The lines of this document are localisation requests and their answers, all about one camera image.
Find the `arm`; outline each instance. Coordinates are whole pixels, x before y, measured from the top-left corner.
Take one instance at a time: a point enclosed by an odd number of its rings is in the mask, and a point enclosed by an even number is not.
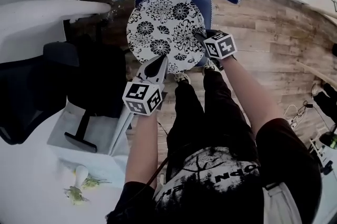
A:
[[[136,134],[127,160],[125,183],[136,181],[146,184],[158,168],[157,113],[139,116]],[[154,180],[151,185],[156,188]]]
[[[248,116],[255,133],[268,121],[283,118],[276,102],[233,57],[221,59],[221,64],[234,89],[234,92]]]

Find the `shoe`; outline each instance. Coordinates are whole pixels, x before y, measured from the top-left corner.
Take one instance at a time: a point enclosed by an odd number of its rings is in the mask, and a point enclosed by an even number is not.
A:
[[[206,64],[202,67],[202,75],[205,76],[205,70],[206,69],[211,69],[214,70],[216,72],[220,72],[220,70],[218,69],[218,67],[215,65],[215,63],[208,58]]]
[[[312,88],[311,88],[311,96],[315,97],[318,95],[319,92],[322,92],[323,88],[321,86],[321,83],[315,83],[313,84]]]
[[[191,79],[189,78],[189,76],[187,75],[187,73],[174,74],[174,80],[177,83],[185,81],[185,82],[191,84]]]

